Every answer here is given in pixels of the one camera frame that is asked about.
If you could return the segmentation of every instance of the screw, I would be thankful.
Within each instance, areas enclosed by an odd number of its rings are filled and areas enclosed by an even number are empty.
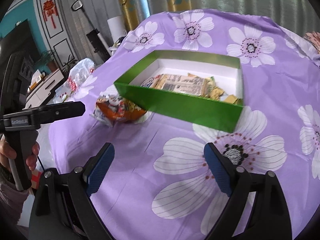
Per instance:
[[[238,166],[236,167],[236,171],[238,171],[239,173],[244,173],[244,167]]]
[[[45,178],[49,178],[51,176],[51,171],[47,171],[45,174],[44,174],[44,177]]]
[[[75,167],[75,173],[80,173],[83,170],[81,166]]]
[[[272,177],[272,178],[273,178],[274,176],[276,176],[273,171],[268,171],[268,175],[269,175],[270,177]]]

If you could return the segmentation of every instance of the white cabinet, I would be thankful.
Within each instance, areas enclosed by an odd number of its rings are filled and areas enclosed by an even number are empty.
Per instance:
[[[46,99],[54,93],[54,88],[63,80],[60,69],[49,74],[27,97],[26,108],[37,107],[43,104]]]

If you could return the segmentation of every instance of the purple tablecloth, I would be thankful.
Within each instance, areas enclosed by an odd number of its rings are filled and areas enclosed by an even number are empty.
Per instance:
[[[89,116],[99,93],[154,49],[241,59],[246,107],[233,134],[154,113],[113,128]],[[248,171],[277,174],[295,237],[320,203],[318,65],[312,45],[267,17],[211,9],[152,15],[79,89],[76,100],[86,105],[85,114],[51,125],[53,157],[59,172],[69,172],[112,143],[115,159],[91,200],[114,237],[201,240],[228,200],[203,159],[203,147],[214,142],[225,151],[227,144],[242,145]],[[252,194],[238,233],[251,204]]]

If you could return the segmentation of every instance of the open cardboard box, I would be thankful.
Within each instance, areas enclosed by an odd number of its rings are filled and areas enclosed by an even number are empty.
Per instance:
[[[171,116],[217,130],[233,132],[243,105],[243,81],[240,60],[212,53],[155,50],[132,66],[115,81],[121,96],[143,109]],[[240,98],[229,104],[210,98],[181,94],[140,85],[158,74],[215,78],[217,86],[227,94]]]

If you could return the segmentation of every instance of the potted plant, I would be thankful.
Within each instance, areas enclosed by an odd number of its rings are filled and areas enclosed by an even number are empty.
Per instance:
[[[35,68],[47,65],[51,72],[58,69],[57,64],[54,61],[55,50],[47,50],[42,52],[40,59],[35,63]]]
[[[65,77],[69,76],[70,70],[74,67],[74,65],[77,63],[78,60],[75,58],[70,60],[71,54],[68,57],[68,61],[64,63],[65,65],[62,68],[62,73]]]

